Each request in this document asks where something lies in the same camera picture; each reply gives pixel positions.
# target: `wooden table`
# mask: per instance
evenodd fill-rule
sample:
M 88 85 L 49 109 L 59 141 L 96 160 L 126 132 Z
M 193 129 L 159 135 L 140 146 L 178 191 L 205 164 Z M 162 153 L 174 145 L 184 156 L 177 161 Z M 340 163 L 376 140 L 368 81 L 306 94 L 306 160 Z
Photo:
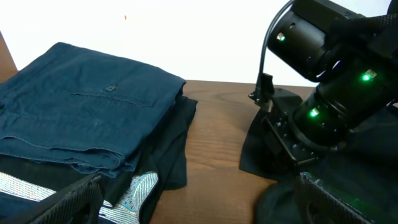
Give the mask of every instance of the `wooden table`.
M 301 97 L 313 88 L 280 86 Z M 188 81 L 184 95 L 198 100 L 185 153 L 188 186 L 163 192 L 156 223 L 252 223 L 256 200 L 273 180 L 239 170 L 241 148 L 259 107 L 254 84 Z

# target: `black garment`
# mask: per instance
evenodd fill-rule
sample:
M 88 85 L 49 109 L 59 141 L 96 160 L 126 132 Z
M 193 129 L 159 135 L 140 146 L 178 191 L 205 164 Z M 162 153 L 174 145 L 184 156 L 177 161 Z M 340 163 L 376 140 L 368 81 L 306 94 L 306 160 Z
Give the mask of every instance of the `black garment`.
M 165 125 L 156 129 L 159 133 L 173 132 L 178 134 L 175 139 L 165 135 L 151 136 L 137 167 L 137 174 L 156 172 L 158 183 L 141 207 L 139 221 L 149 223 L 163 190 L 179 189 L 187 184 L 187 161 L 185 143 L 192 119 L 195 115 L 197 101 L 184 98 L 184 107 L 175 112 L 178 122 L 165 121 Z
M 303 224 L 293 200 L 293 179 L 269 186 L 256 206 L 257 224 Z
M 162 181 L 167 183 L 165 189 L 179 189 L 187 184 L 187 162 L 184 151 L 188 131 L 186 124 L 193 119 L 196 103 L 195 100 L 181 96 L 167 113 L 161 125 L 140 145 L 139 151 L 142 151 L 140 167 L 151 166 L 152 158 L 146 159 L 148 153 L 154 154 L 160 166 L 166 166 L 166 169 L 163 167 L 162 172 L 158 174 L 159 183 Z M 156 165 L 153 165 L 153 169 L 146 171 L 157 171 Z M 39 163 L 9 156 L 0 156 L 0 172 L 55 191 L 63 189 L 86 175 L 64 164 Z M 170 172 L 170 177 L 162 176 L 164 172 Z M 129 188 L 134 174 L 122 171 L 114 179 L 104 176 L 105 200 L 115 205 Z

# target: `denim pants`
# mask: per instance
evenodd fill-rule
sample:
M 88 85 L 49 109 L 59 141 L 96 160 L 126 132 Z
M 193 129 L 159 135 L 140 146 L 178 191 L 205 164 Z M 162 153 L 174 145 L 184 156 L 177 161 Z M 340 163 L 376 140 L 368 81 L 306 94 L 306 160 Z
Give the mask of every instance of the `denim pants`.
M 127 58 L 57 43 L 0 85 L 0 154 L 114 177 L 185 80 Z

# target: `black cable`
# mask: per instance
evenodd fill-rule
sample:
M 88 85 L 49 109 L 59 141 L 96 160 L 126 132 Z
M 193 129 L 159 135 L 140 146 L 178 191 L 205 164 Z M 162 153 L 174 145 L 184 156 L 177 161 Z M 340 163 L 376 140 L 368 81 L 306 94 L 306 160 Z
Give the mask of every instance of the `black cable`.
M 266 36 L 264 38 L 264 41 L 262 43 L 262 50 L 261 50 L 261 58 L 260 58 L 260 69 L 259 69 L 259 74 L 257 76 L 257 83 L 256 83 L 256 89 L 254 90 L 253 93 L 249 95 L 250 98 L 258 101 L 261 98 L 261 85 L 262 85 L 262 73 L 264 71 L 264 61 L 266 59 L 266 50 L 268 46 L 268 40 L 269 36 L 271 35 L 272 30 L 274 29 L 276 22 L 278 19 L 281 17 L 281 15 L 286 11 L 288 7 L 290 7 L 295 0 L 290 0 L 288 3 L 286 3 L 282 9 L 275 15 L 274 19 L 271 21 L 269 24 L 269 27 L 266 32 Z

